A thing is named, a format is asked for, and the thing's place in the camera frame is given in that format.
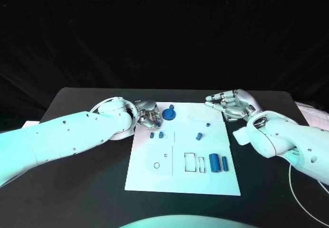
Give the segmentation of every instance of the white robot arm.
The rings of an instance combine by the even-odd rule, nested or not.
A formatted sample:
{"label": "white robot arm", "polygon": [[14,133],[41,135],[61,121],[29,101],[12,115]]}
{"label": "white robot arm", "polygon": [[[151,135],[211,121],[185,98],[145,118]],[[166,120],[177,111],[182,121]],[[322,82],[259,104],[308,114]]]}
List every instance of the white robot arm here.
{"label": "white robot arm", "polygon": [[0,187],[35,166],[87,151],[107,140],[133,135],[136,124],[155,129],[161,127],[156,102],[133,104],[115,97],[91,112],[63,116],[0,134]]}
{"label": "white robot arm", "polygon": [[[211,102],[221,99],[221,104]],[[295,168],[329,185],[329,132],[301,126],[285,115],[263,111],[254,97],[243,89],[207,97],[205,105],[224,113],[226,119],[244,118],[247,127],[233,134],[240,145],[252,143],[266,157],[283,157]]]}

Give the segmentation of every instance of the black curtain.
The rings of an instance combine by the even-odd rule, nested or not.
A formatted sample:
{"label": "black curtain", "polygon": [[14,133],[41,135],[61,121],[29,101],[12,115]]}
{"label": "black curtain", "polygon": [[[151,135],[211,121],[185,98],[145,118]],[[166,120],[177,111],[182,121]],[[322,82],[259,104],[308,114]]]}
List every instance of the black curtain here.
{"label": "black curtain", "polygon": [[64,87],[282,90],[329,107],[328,1],[0,4],[0,111]]}

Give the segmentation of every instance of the blue object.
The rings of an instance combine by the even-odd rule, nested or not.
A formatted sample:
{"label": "blue object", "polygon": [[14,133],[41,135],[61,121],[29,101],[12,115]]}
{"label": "blue object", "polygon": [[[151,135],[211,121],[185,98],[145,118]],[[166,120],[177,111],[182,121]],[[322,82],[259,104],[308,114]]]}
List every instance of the blue object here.
{"label": "blue object", "polygon": [[227,157],[223,157],[221,160],[223,160],[223,169],[224,169],[224,171],[227,172],[227,171],[229,171],[229,161],[227,161]]}
{"label": "blue object", "polygon": [[198,133],[197,140],[201,140],[203,134]]}
{"label": "blue object", "polygon": [[175,117],[177,117],[177,112],[174,111],[174,105],[171,105],[169,108],[164,110],[164,118],[166,120],[174,120]]}
{"label": "blue object", "polygon": [[220,165],[220,159],[218,159],[217,153],[210,154],[210,161],[211,161],[211,171],[221,172],[221,165]]}

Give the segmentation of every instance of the white paper sheet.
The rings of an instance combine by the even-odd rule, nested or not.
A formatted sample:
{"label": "white paper sheet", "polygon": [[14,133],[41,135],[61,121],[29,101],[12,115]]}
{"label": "white paper sheet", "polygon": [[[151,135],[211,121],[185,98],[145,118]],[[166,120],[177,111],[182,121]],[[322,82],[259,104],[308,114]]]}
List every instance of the white paper sheet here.
{"label": "white paper sheet", "polygon": [[[159,130],[136,126],[125,189],[240,196],[221,112],[200,103],[158,102],[161,112],[171,104],[175,106],[177,118],[172,121],[164,120]],[[195,153],[197,172],[185,171],[185,153]],[[221,157],[227,157],[229,172],[223,170],[223,163],[223,171],[211,172],[210,154],[213,153],[220,155],[220,162]],[[200,172],[198,157],[205,158],[205,164],[203,164],[205,173]]]}

